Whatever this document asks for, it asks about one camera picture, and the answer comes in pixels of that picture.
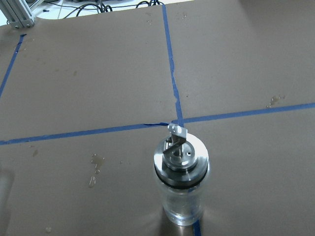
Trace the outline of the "clear glass sauce bottle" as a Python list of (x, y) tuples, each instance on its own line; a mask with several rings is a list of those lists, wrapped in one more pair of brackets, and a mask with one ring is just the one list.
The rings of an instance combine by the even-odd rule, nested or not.
[(190, 226), (203, 213), (204, 185), (211, 165), (204, 143), (177, 124), (156, 147), (153, 162), (164, 212), (179, 226)]

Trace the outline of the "aluminium frame post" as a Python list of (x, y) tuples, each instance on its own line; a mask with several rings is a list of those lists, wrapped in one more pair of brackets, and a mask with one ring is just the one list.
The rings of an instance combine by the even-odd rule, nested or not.
[(35, 16), (25, 0), (0, 0), (0, 9), (14, 29), (30, 28)]

